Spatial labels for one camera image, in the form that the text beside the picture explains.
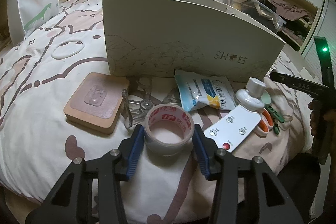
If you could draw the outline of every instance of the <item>roll of tape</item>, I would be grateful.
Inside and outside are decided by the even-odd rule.
[[[194,134],[194,121],[183,108],[172,104],[153,107],[144,121],[147,147],[154,153],[179,153]]]

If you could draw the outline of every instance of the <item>transparent plastic box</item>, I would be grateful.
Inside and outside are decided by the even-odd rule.
[[[286,21],[258,0],[224,0],[224,3],[245,13],[277,33]]]

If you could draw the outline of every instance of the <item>hand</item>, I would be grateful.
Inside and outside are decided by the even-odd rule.
[[[317,133],[317,126],[318,126],[319,119],[320,119],[321,107],[322,107],[321,103],[315,99],[312,100],[312,102],[308,104],[308,108],[312,110],[310,114],[310,126],[311,126],[310,132],[313,136],[315,136]],[[323,115],[323,119],[328,122],[334,123],[334,135],[332,138],[331,148],[330,148],[330,155],[332,158],[334,158],[334,156],[336,156],[336,110],[334,109],[329,110],[327,113]]]

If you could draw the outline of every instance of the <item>white cabinet door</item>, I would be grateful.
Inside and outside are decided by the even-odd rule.
[[[314,36],[325,37],[328,41],[333,74],[336,75],[336,4],[334,0],[325,0],[321,18],[316,30],[303,51],[302,56],[310,65],[313,73],[322,81],[320,60],[317,56]]]

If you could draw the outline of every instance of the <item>bed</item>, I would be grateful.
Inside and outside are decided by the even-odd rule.
[[[0,183],[9,191],[40,204],[71,160],[91,160],[117,148],[131,131],[121,118],[114,132],[105,135],[70,123],[63,108],[90,72],[109,74],[102,22],[102,0],[69,0],[60,4],[60,14],[5,55],[0,55]],[[62,60],[51,57],[57,45],[63,52],[84,49]],[[272,68],[300,76],[281,52]],[[142,96],[136,80],[130,79],[130,94]],[[287,119],[278,136],[260,138],[252,133],[234,155],[251,159],[261,155],[277,174],[301,151],[311,147],[307,104],[310,97],[264,78],[273,107]],[[152,96],[156,102],[176,99],[174,79],[154,78]],[[244,83],[232,82],[234,90]],[[203,129],[226,112],[202,108],[192,113]],[[97,214],[97,182],[93,183],[93,213]],[[146,148],[137,172],[121,185],[129,223],[183,223],[207,217],[215,183],[201,175],[193,145],[172,158],[160,158]],[[239,201],[243,200],[242,181]]]

